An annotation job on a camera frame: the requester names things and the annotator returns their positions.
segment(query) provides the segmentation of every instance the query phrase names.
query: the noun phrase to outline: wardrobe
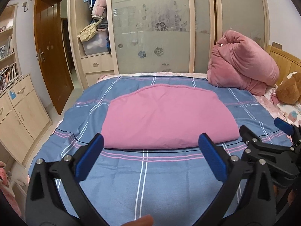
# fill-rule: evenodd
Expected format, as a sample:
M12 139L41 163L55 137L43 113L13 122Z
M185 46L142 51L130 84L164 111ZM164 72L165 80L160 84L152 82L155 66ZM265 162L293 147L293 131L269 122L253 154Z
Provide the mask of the wardrobe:
M206 73L211 48L226 30L263 49L269 42L266 0L106 0L110 52L85 55L79 32L91 22L83 0L68 0L73 61L83 88L108 74Z

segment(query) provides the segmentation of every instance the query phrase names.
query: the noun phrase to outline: white plastic bin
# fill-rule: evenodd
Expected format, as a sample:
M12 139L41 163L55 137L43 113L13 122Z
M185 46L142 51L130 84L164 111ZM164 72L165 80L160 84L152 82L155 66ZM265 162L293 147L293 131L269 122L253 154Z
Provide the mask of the white plastic bin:
M108 31L97 31L95 36L93 36L90 40L82 42L85 54L91 55L109 51L109 49L106 47L108 43L108 38Z

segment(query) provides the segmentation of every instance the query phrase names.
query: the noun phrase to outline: bookshelf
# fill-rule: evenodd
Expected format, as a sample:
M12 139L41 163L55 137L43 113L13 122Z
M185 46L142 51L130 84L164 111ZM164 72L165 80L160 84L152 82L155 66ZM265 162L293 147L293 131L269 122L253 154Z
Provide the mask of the bookshelf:
M0 16L0 94L21 76L15 36L17 8L18 4L7 6Z

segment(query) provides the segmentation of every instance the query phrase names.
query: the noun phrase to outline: rolled pink comforter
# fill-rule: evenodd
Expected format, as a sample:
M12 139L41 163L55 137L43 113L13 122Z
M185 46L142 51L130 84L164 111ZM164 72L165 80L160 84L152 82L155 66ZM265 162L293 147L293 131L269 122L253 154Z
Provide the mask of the rolled pink comforter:
M235 87L262 96L276 83L279 68L273 58L252 39L226 31L213 46L207 78L219 87Z

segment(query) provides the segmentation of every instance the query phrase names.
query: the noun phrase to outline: white wall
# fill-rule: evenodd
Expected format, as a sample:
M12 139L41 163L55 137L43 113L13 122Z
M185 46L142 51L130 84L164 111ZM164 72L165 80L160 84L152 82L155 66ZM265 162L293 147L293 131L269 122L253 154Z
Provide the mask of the white wall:
M301 59L301 16L291 0L267 0L270 17L270 45Z
M30 74L33 87L39 95L44 107L47 107L52 101L45 86L40 65L36 57L33 30L34 0L29 1L27 12L24 12L24 8L22 8L23 2L27 2L27 0L10 0L9 2L9 5L18 3L15 26L19 63L22 74Z
M67 18L67 0L61 1L61 18Z

